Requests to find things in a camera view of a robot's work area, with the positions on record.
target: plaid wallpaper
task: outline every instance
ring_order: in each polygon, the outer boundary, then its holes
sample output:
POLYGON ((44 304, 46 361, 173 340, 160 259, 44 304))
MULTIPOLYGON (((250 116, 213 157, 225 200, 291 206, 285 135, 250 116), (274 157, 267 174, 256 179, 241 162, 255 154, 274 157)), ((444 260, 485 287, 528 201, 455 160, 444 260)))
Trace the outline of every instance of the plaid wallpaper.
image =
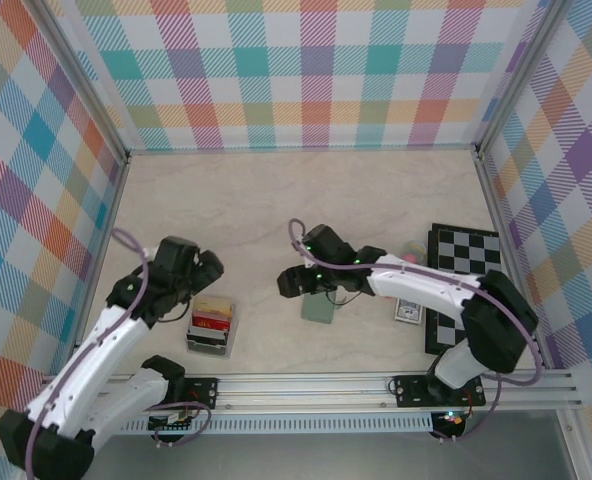
POLYGON ((469 144, 544 2, 50 3, 126 143, 170 150, 469 144))
POLYGON ((20 0, 0 0, 0 415, 64 360, 118 173, 20 0))
POLYGON ((547 12, 547 8, 551 4, 551 1, 552 0, 539 0, 538 6, 536 7, 536 10, 534 10, 534 14, 532 15, 532 18, 529 21, 527 28, 523 32, 523 36, 521 37, 520 42, 518 43, 518 47, 516 47, 514 55, 512 55, 511 60, 507 64, 507 68, 503 72, 501 81, 498 83, 498 86, 496 87, 494 97, 492 98, 491 102, 489 102, 487 110, 485 110, 483 120, 480 122, 478 130, 476 130, 476 135, 474 135, 474 143, 479 143, 483 137, 483 134, 487 130, 487 127, 489 126, 489 121, 491 120, 492 115, 494 114, 494 112, 496 111, 496 107, 498 106, 498 102, 500 102, 501 98, 503 98, 503 96, 507 92, 509 84, 512 78, 514 77, 514 72, 516 71, 516 68, 518 67, 525 53, 527 52, 527 46, 534 37, 534 34, 536 33, 536 30, 538 29, 538 26, 540 25, 540 22, 543 19, 545 13, 547 12))
POLYGON ((592 430, 592 0, 576 0, 490 153, 549 350, 592 430))

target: black mounting bracket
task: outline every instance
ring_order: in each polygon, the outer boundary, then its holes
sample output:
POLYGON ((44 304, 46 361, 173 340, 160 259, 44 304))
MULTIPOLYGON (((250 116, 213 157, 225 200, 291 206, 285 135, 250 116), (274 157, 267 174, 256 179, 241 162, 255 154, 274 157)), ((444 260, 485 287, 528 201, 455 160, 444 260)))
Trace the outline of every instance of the black mounting bracket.
POLYGON ((469 407, 470 404, 482 407, 486 403, 480 377, 472 378, 463 388, 453 390, 449 399, 440 403, 429 393, 425 375, 398 375, 392 380, 388 388, 396 396, 396 406, 399 408, 469 407))
MULTIPOLYGON (((199 402, 203 405, 207 405, 211 410, 216 408, 216 399, 218 398, 218 378, 194 378, 185 377, 183 380, 183 392, 182 400, 185 402, 199 402)), ((185 407, 170 408, 178 412, 184 412, 185 407)), ((173 435, 178 431, 187 430, 192 423, 192 418, 196 415, 195 409, 189 409, 190 414, 187 417, 180 417, 175 422, 169 422, 168 415, 151 415, 147 422, 148 430, 158 430, 163 435, 167 442, 174 442, 182 437, 182 435, 173 435)))
POLYGON ((429 432, 432 437, 452 438, 460 437, 463 433, 465 433, 467 418, 460 421, 459 423, 456 423, 453 419, 448 419, 450 417, 448 413, 451 412, 432 413, 432 424, 434 425, 434 430, 429 432))

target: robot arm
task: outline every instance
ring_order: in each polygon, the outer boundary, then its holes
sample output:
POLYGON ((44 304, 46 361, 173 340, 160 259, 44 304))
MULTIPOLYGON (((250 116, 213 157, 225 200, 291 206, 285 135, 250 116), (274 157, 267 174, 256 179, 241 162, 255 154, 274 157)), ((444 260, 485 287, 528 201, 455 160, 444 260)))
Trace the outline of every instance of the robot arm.
POLYGON ((379 248, 354 251, 326 225, 297 242, 297 250, 304 249, 322 265, 303 255, 305 265, 288 268, 278 277, 282 296, 292 298, 342 286, 350 292, 419 303, 463 325, 466 339, 443 352, 427 373, 429 392, 439 402, 485 371, 513 372, 525 349, 526 341, 515 325, 477 291, 500 301, 530 335, 538 325, 536 314, 501 272, 489 271, 482 277, 458 275, 409 264, 379 248))
POLYGON ((0 418, 0 438, 12 464, 24 467, 30 432, 40 419, 32 455, 35 475, 41 480, 80 479, 94 453, 127 420, 153 405, 181 400, 185 370, 159 356, 144 362, 120 389, 98 397, 123 357, 156 322, 224 271, 212 252, 177 237, 161 241, 148 270, 147 288, 130 318, 107 333, 137 298, 142 267, 116 282, 92 332, 50 385, 24 412, 7 410, 0 418), (67 376, 72 365, 74 374, 67 376), (48 404, 61 383, 56 400, 48 404))

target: chessboard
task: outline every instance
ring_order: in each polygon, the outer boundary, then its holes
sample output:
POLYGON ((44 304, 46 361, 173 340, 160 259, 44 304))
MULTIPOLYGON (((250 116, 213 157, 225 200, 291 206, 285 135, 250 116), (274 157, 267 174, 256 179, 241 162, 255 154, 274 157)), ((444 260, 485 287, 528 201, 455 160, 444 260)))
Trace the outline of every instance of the chessboard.
MULTIPOLYGON (((443 272, 484 275, 501 270, 498 233, 434 223, 428 234, 427 265, 443 272)), ((461 325, 434 310, 425 314, 425 352, 439 355, 465 338, 461 325)))

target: purple cable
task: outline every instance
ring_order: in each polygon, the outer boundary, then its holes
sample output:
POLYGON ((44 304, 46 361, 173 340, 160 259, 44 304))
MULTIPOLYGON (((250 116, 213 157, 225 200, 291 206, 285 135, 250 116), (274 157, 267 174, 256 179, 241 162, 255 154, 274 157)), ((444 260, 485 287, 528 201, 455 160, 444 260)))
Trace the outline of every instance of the purple cable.
POLYGON ((138 243, 138 240, 136 240, 130 233, 126 232, 123 229, 112 229, 112 236, 118 243, 120 243, 124 247, 128 248, 133 252, 138 253, 138 255, 140 256, 140 260, 143 264, 143 281, 141 283, 140 289, 138 290, 138 293, 136 294, 136 298, 134 298, 134 301, 129 306, 129 308, 125 310, 125 312, 120 316, 118 320, 116 320, 114 324, 112 324, 107 330, 105 330, 105 332, 103 332, 98 337, 97 343, 89 344, 80 353, 80 355, 76 357, 76 359, 72 362, 69 368, 65 371, 58 384, 54 386, 54 390, 49 395, 49 398, 45 402, 45 405, 43 405, 43 409, 38 414, 38 418, 36 418, 34 426, 32 427, 32 430, 29 433, 29 438, 27 439, 27 448, 25 449, 25 472, 27 473, 27 480, 35 480, 33 463, 34 445, 36 443, 38 431, 40 430, 40 427, 43 424, 45 417, 47 416, 49 408, 48 406, 53 405, 54 401, 58 398, 58 395, 65 383, 67 382, 67 380, 69 380, 76 368, 83 362, 87 355, 89 355, 89 353, 94 348, 100 345, 103 342, 103 340, 105 340, 109 335, 115 332, 116 329, 120 327, 123 324, 123 322, 125 322, 130 317, 138 303, 143 298, 143 295, 145 295, 145 290, 147 289, 147 281, 149 279, 149 265, 147 264, 147 258, 145 257, 143 247, 140 245, 140 243, 138 243))
MULTIPOLYGON (((361 264, 352 264, 352 265, 336 265, 333 263, 327 263, 322 260, 319 260, 316 257, 314 257, 311 253, 309 253, 307 251, 307 249, 303 246, 303 244, 298 240, 298 238, 296 237, 296 234, 294 233, 294 228, 293 228, 294 225, 300 226, 300 228, 302 230, 302 235, 305 235, 305 232, 307 231, 307 228, 305 227, 305 224, 303 223, 302 220, 300 220, 298 218, 292 218, 289 221, 289 225, 288 225, 289 239, 292 242, 292 245, 294 246, 296 251, 298 251, 298 253, 300 253, 303 257, 307 258, 308 260, 314 262, 317 265, 320 265, 321 267, 329 268, 332 270, 362 270, 362 269, 377 269, 377 268, 378 269, 385 269, 385 270, 403 270, 402 265, 397 265, 394 263, 389 263, 389 264, 388 263, 361 263, 361 264)), ((490 415, 492 413, 494 413, 494 411, 496 410, 496 407, 498 407, 498 403, 500 402, 500 394, 501 394, 501 390, 502 390, 502 388, 501 388, 502 382, 509 383, 512 385, 521 386, 521 387, 528 387, 530 385, 534 385, 535 383, 537 383, 541 379, 541 377, 543 375, 543 366, 542 366, 542 360, 540 358, 540 353, 538 352, 538 347, 536 346, 534 339, 532 339, 532 337, 529 335, 529 333, 527 332, 525 327, 523 327, 523 325, 520 323, 520 321, 516 318, 516 316, 505 305, 503 305, 496 298, 492 297, 486 291, 481 290, 476 287, 472 287, 471 285, 461 283, 459 280, 442 275, 439 272, 436 272, 436 273, 427 272, 425 270, 422 270, 420 268, 416 268, 413 266, 405 266, 405 271, 410 272, 410 273, 415 273, 417 275, 422 275, 427 278, 432 278, 434 280, 443 281, 449 285, 457 285, 460 288, 464 288, 465 290, 469 290, 470 292, 475 293, 476 295, 480 296, 481 298, 484 298, 489 303, 491 303, 496 308, 498 308, 501 311, 501 313, 503 315, 505 315, 512 322, 512 324, 516 327, 516 329, 520 332, 520 334, 525 339, 525 342, 529 346, 529 350, 530 350, 532 356, 534 357, 534 364, 536 365, 536 372, 534 373, 534 376, 532 378, 530 378, 529 380, 524 380, 524 381, 514 380, 510 377, 506 377, 506 376, 500 375, 500 374, 495 374, 495 375, 483 374, 482 375, 483 377, 488 378, 488 379, 498 380, 498 389, 496 390, 496 397, 494 398, 494 401, 492 402, 492 405, 489 408, 489 411, 487 412, 485 417, 483 417, 483 419, 476 426, 474 426, 474 428, 472 428, 470 431, 468 431, 466 434, 464 434, 460 437, 461 439, 467 438, 472 433, 478 431, 480 429, 480 427, 487 422, 490 415)))
MULTIPOLYGON (((148 410, 165 410, 167 408, 175 408, 175 407, 196 407, 199 410, 204 410, 205 412, 207 412, 207 420, 205 420, 202 427, 200 427, 194 433, 192 433, 190 435, 185 435, 183 438, 181 438, 180 440, 177 440, 175 442, 168 443, 168 445, 170 447, 179 447, 181 445, 191 442, 192 440, 195 440, 201 433, 203 433, 207 429, 207 427, 209 426, 209 422, 211 422, 211 420, 212 420, 211 409, 207 405, 205 405, 204 403, 200 403, 200 402, 166 403, 163 405, 154 405, 153 407, 149 407, 148 410)), ((158 438, 158 430, 154 430, 154 439, 158 442, 158 445, 163 443, 163 441, 160 438, 158 438)))

